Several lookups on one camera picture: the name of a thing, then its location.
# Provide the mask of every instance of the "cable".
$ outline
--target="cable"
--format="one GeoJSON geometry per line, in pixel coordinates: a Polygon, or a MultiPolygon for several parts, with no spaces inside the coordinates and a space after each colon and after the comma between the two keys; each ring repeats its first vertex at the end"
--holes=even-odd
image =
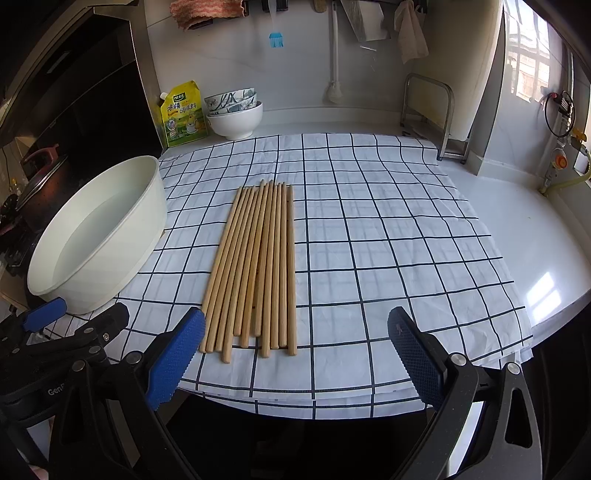
{"type": "Polygon", "coordinates": [[[6,161],[6,175],[8,177],[8,193],[10,194],[10,191],[12,190],[12,185],[10,184],[10,171],[8,170],[8,155],[6,155],[3,148],[0,150],[2,150],[2,155],[4,155],[4,160],[6,161]]]}
{"type": "Polygon", "coordinates": [[[565,134],[563,135],[558,135],[554,132],[554,130],[552,130],[552,127],[550,126],[550,123],[548,122],[548,101],[550,100],[550,98],[552,97],[552,93],[549,93],[548,96],[546,97],[546,103],[544,105],[544,119],[546,120],[546,125],[548,126],[548,130],[550,130],[550,132],[552,133],[552,135],[554,135],[557,138],[564,138],[566,137],[569,133],[572,132],[573,128],[574,128],[574,122],[577,119],[577,112],[576,109],[574,108],[574,102],[573,102],[573,98],[570,96],[569,92],[567,92],[566,90],[562,91],[562,96],[567,95],[569,97],[569,101],[570,101],[570,107],[573,109],[573,119],[570,123],[570,127],[569,129],[566,131],[565,134]]]}

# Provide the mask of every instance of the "checkered tablecloth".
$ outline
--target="checkered tablecloth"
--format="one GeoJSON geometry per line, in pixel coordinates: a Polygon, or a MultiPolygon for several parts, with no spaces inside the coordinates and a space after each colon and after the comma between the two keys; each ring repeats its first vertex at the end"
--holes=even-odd
{"type": "MultiPolygon", "coordinates": [[[[164,158],[165,235],[115,301],[129,327],[107,347],[143,351],[202,300],[240,186],[294,185],[298,354],[232,363],[197,353],[180,383],[235,407],[303,418],[423,408],[387,338],[402,306],[449,352],[490,365],[527,348],[530,321],[490,233],[438,166],[429,142],[365,134],[262,137],[164,158]]],[[[71,334],[90,315],[48,329],[71,334]]]]}

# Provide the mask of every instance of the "yellow hose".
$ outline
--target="yellow hose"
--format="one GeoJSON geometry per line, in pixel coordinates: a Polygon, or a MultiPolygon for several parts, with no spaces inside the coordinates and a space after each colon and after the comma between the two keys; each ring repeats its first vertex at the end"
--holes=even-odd
{"type": "Polygon", "coordinates": [[[591,179],[591,153],[589,150],[585,149],[585,154],[587,155],[587,160],[589,161],[589,167],[587,169],[587,173],[585,175],[581,175],[578,179],[563,181],[561,183],[557,183],[555,185],[551,185],[548,189],[544,192],[544,196],[548,196],[550,192],[559,189],[565,189],[566,187],[572,187],[573,185],[577,185],[579,183],[583,183],[591,179]]]}

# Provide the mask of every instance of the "red handle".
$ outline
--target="red handle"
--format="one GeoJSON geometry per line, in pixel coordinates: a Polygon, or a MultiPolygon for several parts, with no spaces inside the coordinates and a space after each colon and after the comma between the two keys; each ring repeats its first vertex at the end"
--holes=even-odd
{"type": "Polygon", "coordinates": [[[5,233],[8,233],[10,230],[12,230],[15,227],[16,227],[16,224],[14,222],[10,222],[9,224],[4,225],[2,228],[0,228],[0,236],[4,235],[5,233]]]}
{"type": "Polygon", "coordinates": [[[28,157],[25,157],[22,161],[21,161],[21,165],[24,165],[25,163],[27,163],[28,161],[30,161],[33,157],[36,157],[38,155],[41,155],[42,153],[46,153],[49,155],[49,162],[46,162],[46,165],[49,165],[50,163],[53,163],[54,161],[57,160],[57,157],[59,157],[59,155],[57,154],[57,147],[59,147],[60,144],[55,144],[53,147],[45,147],[45,148],[40,148],[37,151],[34,151],[31,155],[29,155],[28,157]]]}

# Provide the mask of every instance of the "yellow packaging bag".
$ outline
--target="yellow packaging bag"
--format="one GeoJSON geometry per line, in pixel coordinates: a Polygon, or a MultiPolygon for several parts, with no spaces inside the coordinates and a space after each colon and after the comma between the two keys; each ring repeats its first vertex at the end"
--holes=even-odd
{"type": "Polygon", "coordinates": [[[160,107],[169,147],[207,136],[201,93],[194,81],[173,88],[160,107]]]}

